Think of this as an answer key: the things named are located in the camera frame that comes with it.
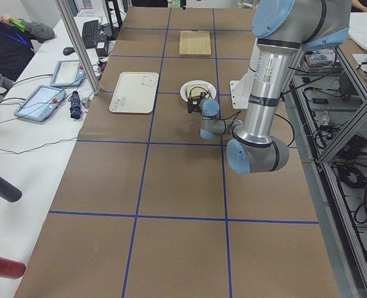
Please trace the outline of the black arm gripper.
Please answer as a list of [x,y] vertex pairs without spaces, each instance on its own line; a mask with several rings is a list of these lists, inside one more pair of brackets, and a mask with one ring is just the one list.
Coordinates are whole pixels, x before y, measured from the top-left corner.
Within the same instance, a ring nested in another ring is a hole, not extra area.
[[189,96],[187,101],[187,110],[189,114],[193,112],[201,113],[200,103],[202,101],[201,94],[198,96]]

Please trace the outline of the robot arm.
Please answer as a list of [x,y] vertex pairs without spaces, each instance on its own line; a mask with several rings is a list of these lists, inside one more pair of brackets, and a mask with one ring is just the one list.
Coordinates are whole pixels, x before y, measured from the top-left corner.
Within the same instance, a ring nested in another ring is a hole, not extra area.
[[188,112],[201,115],[201,137],[229,134],[227,159],[240,174],[281,169],[289,159],[288,146],[270,135],[289,63],[298,51],[342,44],[348,37],[351,1],[261,1],[252,32],[258,57],[253,84],[247,88],[244,121],[217,117],[219,104],[206,92],[188,94]]

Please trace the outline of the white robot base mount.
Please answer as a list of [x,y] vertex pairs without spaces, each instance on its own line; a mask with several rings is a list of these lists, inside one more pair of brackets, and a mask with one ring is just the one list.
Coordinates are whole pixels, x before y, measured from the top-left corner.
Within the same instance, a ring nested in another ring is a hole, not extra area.
[[248,66],[248,71],[240,80],[230,81],[230,96],[232,107],[234,109],[247,109],[248,100],[253,87],[254,76],[255,70],[251,66]]

